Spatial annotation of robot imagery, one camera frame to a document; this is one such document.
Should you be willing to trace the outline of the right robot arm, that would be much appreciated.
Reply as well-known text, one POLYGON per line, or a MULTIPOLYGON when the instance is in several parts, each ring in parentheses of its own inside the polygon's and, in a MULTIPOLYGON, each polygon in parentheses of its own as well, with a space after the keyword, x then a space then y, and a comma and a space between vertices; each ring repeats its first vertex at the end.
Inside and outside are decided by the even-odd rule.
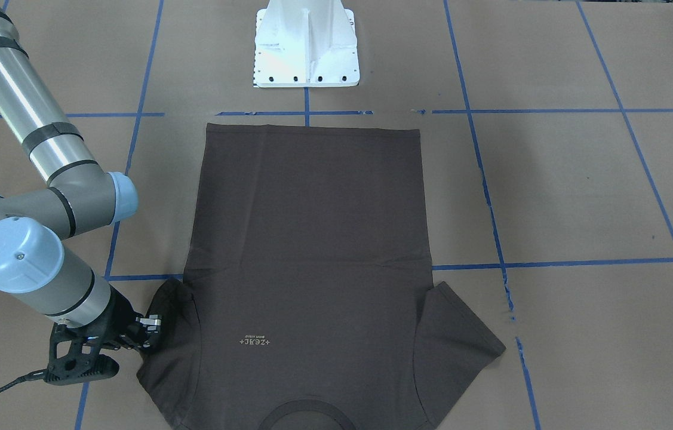
POLYGON ((161 326, 145 318, 63 240, 137 211, 134 183, 106 172, 53 98, 0 7, 0 114, 45 186, 0 195, 0 291, 91 343, 147 349, 161 326))

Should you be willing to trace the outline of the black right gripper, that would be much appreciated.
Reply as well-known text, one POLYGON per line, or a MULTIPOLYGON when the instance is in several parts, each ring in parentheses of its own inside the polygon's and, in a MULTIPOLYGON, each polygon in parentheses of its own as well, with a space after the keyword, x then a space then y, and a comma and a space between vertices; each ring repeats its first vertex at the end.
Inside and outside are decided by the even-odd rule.
POLYGON ((90 324, 71 327, 69 324, 53 324, 50 335, 50 359, 59 357, 57 345, 69 341, 69 352, 80 354, 83 346, 89 346, 91 353, 101 349, 143 349, 155 348, 162 329, 160 315, 143 317, 134 311, 131 303, 120 291, 110 292, 109 304, 101 315, 90 324))

